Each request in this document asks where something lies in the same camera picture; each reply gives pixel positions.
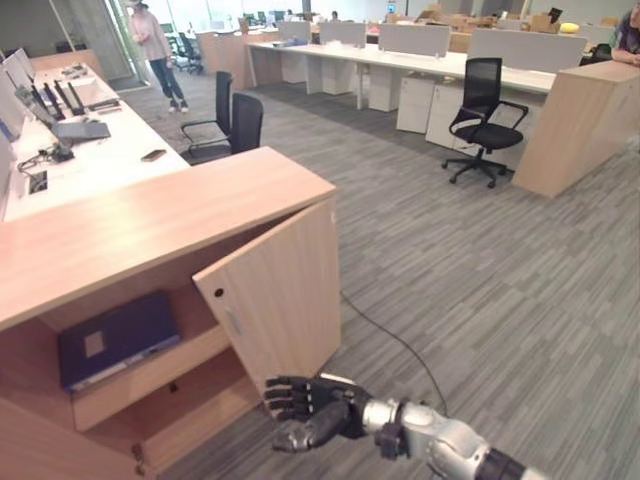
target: woman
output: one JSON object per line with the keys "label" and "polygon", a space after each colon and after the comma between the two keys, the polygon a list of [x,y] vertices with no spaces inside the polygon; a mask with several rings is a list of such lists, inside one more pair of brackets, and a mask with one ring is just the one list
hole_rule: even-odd
{"label": "woman", "polygon": [[[187,113],[189,105],[173,75],[171,48],[158,19],[149,13],[149,7],[141,0],[128,0],[127,6],[133,8],[130,22],[133,40],[140,45],[140,49],[149,60],[151,69],[160,82],[162,92],[169,99],[169,113],[175,112],[178,108],[182,113]],[[180,101],[179,106],[174,95]]]}
{"label": "woman", "polygon": [[640,0],[618,24],[612,46],[614,60],[640,67]]}

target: office chair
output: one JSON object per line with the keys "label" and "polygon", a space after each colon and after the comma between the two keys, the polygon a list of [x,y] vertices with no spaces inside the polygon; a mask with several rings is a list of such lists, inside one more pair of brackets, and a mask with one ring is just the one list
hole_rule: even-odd
{"label": "office chair", "polygon": [[182,157],[194,166],[260,147],[263,116],[264,108],[260,100],[243,93],[234,93],[230,145],[204,147],[197,154],[187,151]]}
{"label": "office chair", "polygon": [[[195,120],[193,122],[185,122],[180,125],[180,129],[185,137],[189,139],[189,153],[193,153],[194,148],[201,148],[205,145],[211,145],[218,142],[229,140],[231,135],[231,82],[233,76],[229,72],[216,72],[216,118],[215,120]],[[193,143],[193,138],[187,133],[187,128],[196,125],[207,125],[215,123],[224,134],[223,138],[207,140],[205,142]]]}
{"label": "office chair", "polygon": [[[457,171],[449,182],[456,183],[458,177],[468,170],[478,169],[491,181],[487,187],[496,186],[496,176],[489,167],[498,168],[500,175],[506,175],[508,168],[501,163],[491,162],[482,158],[486,152],[512,147],[523,140],[523,135],[516,130],[520,122],[529,113],[529,108],[517,103],[500,100],[500,82],[502,74],[501,58],[473,58],[467,60],[464,77],[464,98],[462,107],[449,125],[452,135],[465,140],[467,143],[480,146],[477,155],[472,158],[445,160],[442,168],[447,168],[450,163],[464,165]],[[511,127],[505,127],[496,123],[490,123],[491,115],[499,105],[516,108],[522,111],[522,115]]]}
{"label": "office chair", "polygon": [[184,48],[184,54],[189,61],[187,65],[187,72],[193,73],[196,72],[198,75],[202,73],[204,67],[202,66],[202,57],[199,53],[196,52],[195,48],[191,43],[191,40],[187,38],[184,32],[179,32],[180,41],[182,42],[182,48]]}
{"label": "office chair", "polygon": [[608,43],[596,45],[591,55],[591,63],[607,62],[609,60],[611,60],[611,45]]}

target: cabinet door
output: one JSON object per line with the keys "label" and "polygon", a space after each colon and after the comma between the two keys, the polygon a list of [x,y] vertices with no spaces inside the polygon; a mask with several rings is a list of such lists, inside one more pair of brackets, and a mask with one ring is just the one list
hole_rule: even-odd
{"label": "cabinet door", "polygon": [[334,208],[306,208],[194,276],[260,392],[314,375],[340,345]]}

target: chair armrest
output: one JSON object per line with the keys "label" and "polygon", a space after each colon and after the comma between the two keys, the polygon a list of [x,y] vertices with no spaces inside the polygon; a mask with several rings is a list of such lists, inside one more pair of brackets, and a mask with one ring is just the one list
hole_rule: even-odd
{"label": "chair armrest", "polygon": [[460,110],[458,110],[458,114],[456,115],[456,118],[454,118],[453,122],[451,122],[451,125],[449,125],[449,132],[451,133],[451,135],[455,136],[456,134],[455,131],[453,130],[454,126],[456,126],[458,123],[467,122],[469,120],[480,120],[480,123],[476,125],[476,128],[471,134],[471,137],[469,138],[469,140],[467,140],[469,143],[473,143],[473,139],[475,138],[476,133],[478,132],[478,130],[480,130],[480,128],[485,123],[487,123],[487,120],[488,120],[487,116],[482,112],[477,112],[475,110],[471,110],[466,107],[460,107]]}
{"label": "chair armrest", "polygon": [[500,103],[502,105],[506,105],[507,107],[515,108],[522,111],[522,115],[520,116],[518,121],[513,124],[513,127],[511,127],[513,130],[515,130],[516,128],[518,128],[518,125],[520,125],[520,122],[524,120],[524,117],[526,117],[529,113],[529,107],[527,107],[526,105],[520,105],[519,103],[507,102],[505,100],[500,100]]}
{"label": "chair armrest", "polygon": [[182,130],[182,134],[189,139],[190,143],[193,143],[193,138],[186,132],[187,128],[195,127],[197,125],[207,125],[209,123],[218,123],[217,120],[194,120],[193,122],[185,122],[180,125],[180,130]]}
{"label": "chair armrest", "polygon": [[193,122],[185,122],[180,125],[180,128],[184,130],[185,128],[195,127],[196,125],[206,125],[207,123],[218,123],[217,120],[194,120]]}

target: cardboard box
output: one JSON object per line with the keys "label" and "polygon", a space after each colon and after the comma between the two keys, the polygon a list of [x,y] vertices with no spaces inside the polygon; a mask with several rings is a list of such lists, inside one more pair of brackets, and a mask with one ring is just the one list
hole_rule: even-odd
{"label": "cardboard box", "polygon": [[529,21],[532,32],[538,33],[558,33],[560,30],[560,22],[551,23],[551,17],[546,13],[540,15],[531,15]]}

